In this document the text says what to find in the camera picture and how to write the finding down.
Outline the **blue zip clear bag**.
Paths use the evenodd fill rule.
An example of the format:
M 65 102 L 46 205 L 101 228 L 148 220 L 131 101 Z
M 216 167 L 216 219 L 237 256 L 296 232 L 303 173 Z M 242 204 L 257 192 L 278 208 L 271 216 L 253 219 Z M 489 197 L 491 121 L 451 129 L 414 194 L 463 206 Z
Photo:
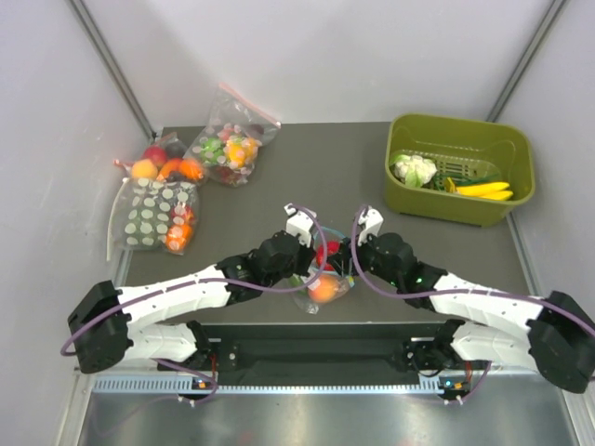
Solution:
M 312 260 L 306 277 L 293 275 L 287 281 L 291 287 L 298 287 L 309 281 L 320 268 L 324 254 L 324 245 L 329 256 L 338 252 L 340 242 L 344 234 L 340 231 L 323 227 L 325 243 L 322 244 L 320 235 L 316 232 L 313 235 L 313 244 L 316 249 L 316 257 Z M 324 272 L 316 281 L 308 287 L 300 289 L 292 294 L 294 302 L 299 308 L 309 314 L 316 314 L 320 308 L 334 300 L 344 296 L 354 286 L 354 278 L 337 273 L 327 261 Z

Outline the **orange fake peach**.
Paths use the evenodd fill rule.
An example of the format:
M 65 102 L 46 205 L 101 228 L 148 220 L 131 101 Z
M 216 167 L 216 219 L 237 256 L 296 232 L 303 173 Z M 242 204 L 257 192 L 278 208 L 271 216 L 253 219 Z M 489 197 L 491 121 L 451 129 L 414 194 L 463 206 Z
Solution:
M 334 300 L 339 292 L 339 281 L 335 276 L 324 275 L 308 287 L 310 299 L 318 304 Z

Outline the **red fake apple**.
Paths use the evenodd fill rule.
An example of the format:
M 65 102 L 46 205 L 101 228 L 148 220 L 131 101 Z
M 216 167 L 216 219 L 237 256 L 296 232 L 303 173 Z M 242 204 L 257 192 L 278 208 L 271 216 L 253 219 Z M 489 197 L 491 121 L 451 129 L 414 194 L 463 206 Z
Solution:
M 327 241 L 318 246 L 316 250 L 315 264 L 318 269 L 333 271 L 336 269 L 331 263 L 331 257 L 338 253 L 340 242 L 336 240 Z

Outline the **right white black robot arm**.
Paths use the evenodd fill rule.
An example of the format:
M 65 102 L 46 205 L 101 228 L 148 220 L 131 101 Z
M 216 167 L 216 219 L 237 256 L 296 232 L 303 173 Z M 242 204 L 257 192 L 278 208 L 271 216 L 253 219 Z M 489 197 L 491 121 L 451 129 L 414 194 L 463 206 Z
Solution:
M 594 378 L 594 322 L 566 293 L 514 295 L 466 281 L 418 260 L 396 233 L 345 238 L 328 262 L 337 272 L 379 278 L 391 287 L 387 297 L 449 316 L 433 346 L 444 367 L 499 362 L 575 394 Z

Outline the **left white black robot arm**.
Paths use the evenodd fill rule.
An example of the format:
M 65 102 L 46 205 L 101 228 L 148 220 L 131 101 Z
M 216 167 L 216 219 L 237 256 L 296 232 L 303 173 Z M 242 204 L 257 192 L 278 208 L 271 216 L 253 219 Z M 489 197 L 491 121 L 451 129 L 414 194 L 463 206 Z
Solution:
M 94 374 L 135 359 L 201 368 L 210 360 L 211 347 L 199 323 L 166 321 L 273 292 L 283 279 L 306 276 L 314 256 L 310 236 L 281 230 L 248 253 L 177 279 L 123 288 L 98 282 L 68 318 L 79 369 Z

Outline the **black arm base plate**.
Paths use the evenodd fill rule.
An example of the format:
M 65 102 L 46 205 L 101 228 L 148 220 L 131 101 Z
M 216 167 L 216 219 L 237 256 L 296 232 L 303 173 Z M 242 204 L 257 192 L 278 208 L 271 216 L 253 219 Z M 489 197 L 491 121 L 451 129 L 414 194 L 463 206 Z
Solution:
M 365 365 L 398 373 L 463 370 L 449 346 L 446 323 L 198 324 L 199 347 L 176 365 L 214 365 L 221 373 L 252 371 L 262 364 L 322 371 L 333 364 Z

